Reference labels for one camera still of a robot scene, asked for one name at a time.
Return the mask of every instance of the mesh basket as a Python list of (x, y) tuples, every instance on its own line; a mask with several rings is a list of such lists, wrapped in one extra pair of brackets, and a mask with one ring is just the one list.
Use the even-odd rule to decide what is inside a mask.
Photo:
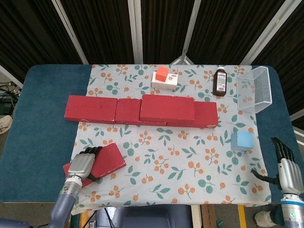
[(258, 113), (272, 104), (268, 68), (259, 66), (237, 76), (237, 108)]

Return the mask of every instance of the white box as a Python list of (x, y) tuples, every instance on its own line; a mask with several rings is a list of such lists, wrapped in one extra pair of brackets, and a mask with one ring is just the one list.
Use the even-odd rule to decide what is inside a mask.
[(152, 88), (170, 89), (170, 90), (176, 89), (178, 75), (168, 74), (165, 82), (156, 80), (155, 78), (156, 78), (156, 71), (153, 72), (152, 85), (151, 85)]

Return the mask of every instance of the metal frame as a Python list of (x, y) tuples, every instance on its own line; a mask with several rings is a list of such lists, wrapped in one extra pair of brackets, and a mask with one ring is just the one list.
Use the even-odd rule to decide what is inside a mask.
[(290, 115), (290, 121), (294, 121), (296, 119), (299, 119), (300, 117), (304, 116), (304, 109)]
[(195, 22), (196, 22), (196, 18), (198, 16), (199, 9), (200, 9), (200, 3), (201, 3), (201, 0), (195, 0), (194, 4), (193, 4), (192, 13), (191, 13), (188, 30), (187, 30), (187, 35), (185, 38), (184, 47), (182, 48), (182, 53), (181, 53), (181, 57), (180, 57), (181, 62), (184, 62), (186, 54), (188, 52), (189, 44), (191, 41), (193, 29), (194, 29)]
[(83, 64), (89, 64), (89, 62), (87, 61), (86, 59), (86, 56), (81, 48), (81, 45), (76, 37), (76, 34), (73, 30), (73, 27), (67, 17), (67, 14), (66, 14), (66, 11), (65, 9), (63, 8), (62, 4), (61, 4), (61, 1), (60, 0), (52, 0), (52, 3), (62, 21), (62, 24), (64, 25), (65, 29), (66, 29), (66, 32), (68, 33), (68, 35), (70, 36), (71, 40), (72, 40), (72, 43), (82, 61)]
[(143, 63), (141, 0), (128, 0), (133, 56), (135, 64)]
[(268, 44), (271, 38), (281, 28), (288, 17), (293, 13), (302, 0), (286, 0), (281, 8), (277, 11), (269, 24), (266, 26), (260, 37), (256, 40), (249, 50), (241, 65), (251, 65), (256, 57), (261, 53), (263, 48)]
[(1, 65), (0, 65), (0, 75), (8, 77), (10, 80), (12, 80), (20, 88), (23, 87), (23, 84)]
[(192, 8), (192, 13), (191, 13), (191, 17), (190, 17), (190, 21), (189, 21), (189, 25), (188, 25), (188, 30), (187, 30), (187, 34), (186, 34), (186, 38), (185, 38), (185, 42), (184, 42), (184, 47), (182, 48), (181, 56), (178, 57), (176, 60), (174, 60), (171, 63), (173, 65), (175, 65), (175, 64), (180, 64), (180, 65), (191, 65), (191, 64), (193, 64), (193, 62), (186, 56), (186, 54), (188, 52), (189, 44), (190, 44), (190, 41), (191, 41), (193, 29), (194, 29), (195, 22), (196, 22), (196, 18), (197, 18), (198, 13), (199, 13), (200, 3), (201, 3), (201, 0), (195, 0), (194, 1), (193, 8)]

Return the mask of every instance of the cable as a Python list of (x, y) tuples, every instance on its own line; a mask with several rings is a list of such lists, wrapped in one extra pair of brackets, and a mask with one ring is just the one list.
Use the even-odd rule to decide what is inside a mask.
[(104, 210), (105, 210), (106, 215), (107, 215), (107, 217), (108, 217), (108, 220), (109, 220), (109, 223), (110, 223), (110, 227), (111, 227), (111, 228), (114, 228), (114, 224), (113, 224), (113, 222), (112, 222), (112, 220), (111, 220), (111, 218), (110, 218), (110, 215), (109, 215), (108, 210), (107, 210), (106, 208), (104, 208)]
[(11, 82), (0, 82), (0, 84), (8, 84), (8, 83), (13, 83), (12, 81)]
[(13, 97), (10, 98), (11, 104), (13, 105), (13, 107), (15, 108), (15, 105), (13, 104)]
[(89, 221), (91, 220), (91, 218), (93, 217), (93, 215), (91, 215), (91, 217), (86, 221), (86, 223), (84, 224), (84, 226), (82, 228), (85, 228), (86, 225), (89, 223)]

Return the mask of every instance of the brown bottle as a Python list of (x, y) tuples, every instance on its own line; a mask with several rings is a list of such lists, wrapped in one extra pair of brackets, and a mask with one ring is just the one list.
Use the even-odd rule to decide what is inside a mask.
[(213, 95), (225, 96), (227, 90), (227, 73), (223, 66), (218, 67), (213, 79)]

